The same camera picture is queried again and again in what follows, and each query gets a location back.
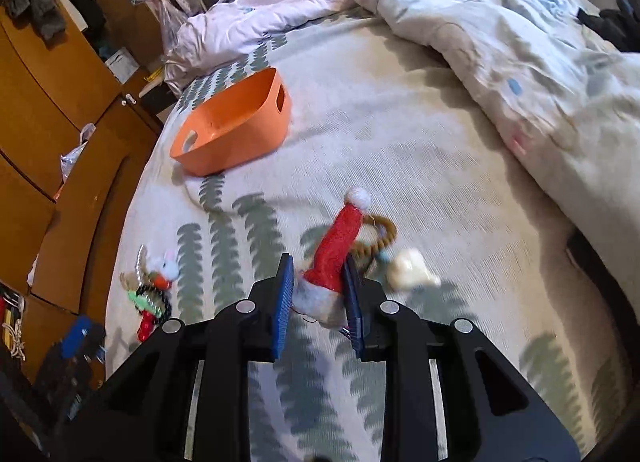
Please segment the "white pink pillow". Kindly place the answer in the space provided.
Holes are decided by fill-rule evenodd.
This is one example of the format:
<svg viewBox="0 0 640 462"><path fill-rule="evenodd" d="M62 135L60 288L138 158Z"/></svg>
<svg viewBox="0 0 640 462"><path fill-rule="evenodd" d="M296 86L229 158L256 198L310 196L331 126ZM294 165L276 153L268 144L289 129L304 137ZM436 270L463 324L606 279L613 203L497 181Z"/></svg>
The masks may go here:
<svg viewBox="0 0 640 462"><path fill-rule="evenodd" d="M178 95L194 78L249 54L269 37L355 6L354 0L220 0L178 25L164 80Z"/></svg>

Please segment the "white plush bunny charm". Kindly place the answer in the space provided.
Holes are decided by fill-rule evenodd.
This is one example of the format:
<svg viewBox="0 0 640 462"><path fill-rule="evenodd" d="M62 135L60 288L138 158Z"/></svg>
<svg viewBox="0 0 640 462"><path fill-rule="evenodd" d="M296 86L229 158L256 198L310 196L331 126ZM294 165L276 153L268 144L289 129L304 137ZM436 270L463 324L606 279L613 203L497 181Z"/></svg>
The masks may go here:
<svg viewBox="0 0 640 462"><path fill-rule="evenodd" d="M161 291L168 291L179 278L179 265L170 255L150 257L146 266L152 285Z"/></svg>

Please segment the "wooden wardrobe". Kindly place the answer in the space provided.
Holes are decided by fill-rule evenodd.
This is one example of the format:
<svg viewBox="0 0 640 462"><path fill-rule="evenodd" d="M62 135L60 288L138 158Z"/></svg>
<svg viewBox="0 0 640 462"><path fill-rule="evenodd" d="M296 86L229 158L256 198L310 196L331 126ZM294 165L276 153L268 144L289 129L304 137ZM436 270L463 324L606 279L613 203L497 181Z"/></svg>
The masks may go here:
<svg viewBox="0 0 640 462"><path fill-rule="evenodd" d="M73 320L103 321L129 204L160 136L142 109L148 75L120 82L75 23L46 43L1 19L1 281L23 294L24 375ZM96 131L67 182L60 156Z"/></svg>

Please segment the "grey hanging garment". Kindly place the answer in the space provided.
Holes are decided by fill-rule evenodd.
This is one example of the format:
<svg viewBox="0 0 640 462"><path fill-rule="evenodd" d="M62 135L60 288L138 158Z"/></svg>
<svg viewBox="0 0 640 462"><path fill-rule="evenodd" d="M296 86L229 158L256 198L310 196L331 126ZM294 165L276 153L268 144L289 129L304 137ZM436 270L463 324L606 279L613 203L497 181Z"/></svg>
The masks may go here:
<svg viewBox="0 0 640 462"><path fill-rule="evenodd" d="M66 21L56 0L5 0L12 20L29 20L39 36L50 43L66 29Z"/></svg>

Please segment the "white seashell ornament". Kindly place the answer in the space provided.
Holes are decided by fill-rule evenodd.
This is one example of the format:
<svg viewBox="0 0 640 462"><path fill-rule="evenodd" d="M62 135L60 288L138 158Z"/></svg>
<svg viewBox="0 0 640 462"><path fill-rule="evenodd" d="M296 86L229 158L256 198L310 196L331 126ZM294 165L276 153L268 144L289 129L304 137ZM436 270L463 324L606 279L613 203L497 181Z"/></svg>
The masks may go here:
<svg viewBox="0 0 640 462"><path fill-rule="evenodd" d="M394 291L442 285L442 280L426 266L423 255L416 248L405 248L394 256L387 266L386 279Z"/></svg>

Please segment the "green leaf pattern bedspread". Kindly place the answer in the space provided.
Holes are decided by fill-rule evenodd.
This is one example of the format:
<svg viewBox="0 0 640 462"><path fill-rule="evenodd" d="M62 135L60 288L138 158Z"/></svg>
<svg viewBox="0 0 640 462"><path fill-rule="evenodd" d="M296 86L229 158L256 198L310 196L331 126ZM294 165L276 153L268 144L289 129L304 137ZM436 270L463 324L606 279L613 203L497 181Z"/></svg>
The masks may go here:
<svg viewBox="0 0 640 462"><path fill-rule="evenodd" d="M194 177L171 159L203 102L272 66L292 100L275 152ZM432 50L355 8L265 40L187 87L168 115L128 208L106 305L106 368L137 348L139 317L119 281L141 245L172 256L172 313L213 318L271 277L283 253L305 269L346 191L372 202L360 266L416 248L439 288L389 290L421 318L474 322L589 452L629 395L608 305L567 253L573 225L506 150Z"/></svg>

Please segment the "red white santa hat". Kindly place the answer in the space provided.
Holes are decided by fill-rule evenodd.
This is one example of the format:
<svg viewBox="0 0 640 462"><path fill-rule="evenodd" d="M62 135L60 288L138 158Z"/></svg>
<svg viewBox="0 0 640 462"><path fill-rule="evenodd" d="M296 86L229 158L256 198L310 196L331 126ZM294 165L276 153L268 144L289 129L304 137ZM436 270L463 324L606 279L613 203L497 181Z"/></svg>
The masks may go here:
<svg viewBox="0 0 640 462"><path fill-rule="evenodd" d="M366 189L349 189L341 211L320 241L309 268L297 277L293 309L316 320L320 326L338 328L345 322L342 269L370 204L371 196Z"/></svg>

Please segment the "floral patterned duvet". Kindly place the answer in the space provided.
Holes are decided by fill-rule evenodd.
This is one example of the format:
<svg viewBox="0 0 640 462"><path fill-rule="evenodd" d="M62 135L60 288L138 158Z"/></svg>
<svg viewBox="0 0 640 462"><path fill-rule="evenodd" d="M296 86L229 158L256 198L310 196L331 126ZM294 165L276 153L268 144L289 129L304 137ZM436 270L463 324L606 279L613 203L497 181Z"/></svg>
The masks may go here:
<svg viewBox="0 0 640 462"><path fill-rule="evenodd" d="M586 0L356 0L439 52L506 146L639 299L639 58Z"/></svg>

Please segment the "orange plastic basket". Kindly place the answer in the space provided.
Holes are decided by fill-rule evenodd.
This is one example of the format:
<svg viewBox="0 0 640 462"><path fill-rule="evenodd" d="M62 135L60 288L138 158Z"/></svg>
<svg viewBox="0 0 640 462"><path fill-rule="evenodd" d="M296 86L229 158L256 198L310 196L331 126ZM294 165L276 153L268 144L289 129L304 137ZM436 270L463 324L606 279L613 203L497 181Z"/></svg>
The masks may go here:
<svg viewBox="0 0 640 462"><path fill-rule="evenodd" d="M277 69L261 70L193 110L169 155L193 176L230 170L279 148L288 134L291 111Z"/></svg>

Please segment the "white plastic bag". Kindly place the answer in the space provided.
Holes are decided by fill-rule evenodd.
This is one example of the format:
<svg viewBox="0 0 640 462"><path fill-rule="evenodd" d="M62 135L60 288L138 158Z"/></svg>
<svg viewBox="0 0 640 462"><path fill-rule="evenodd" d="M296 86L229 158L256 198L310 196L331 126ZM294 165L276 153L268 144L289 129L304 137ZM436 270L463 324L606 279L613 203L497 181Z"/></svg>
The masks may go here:
<svg viewBox="0 0 640 462"><path fill-rule="evenodd" d="M86 124L79 133L79 144L77 147L70 150L70 152L60 156L60 169L62 174L62 182L67 182L70 177L75 164L77 163L81 153L86 148L89 139L96 131L96 126L93 123Z"/></svg>

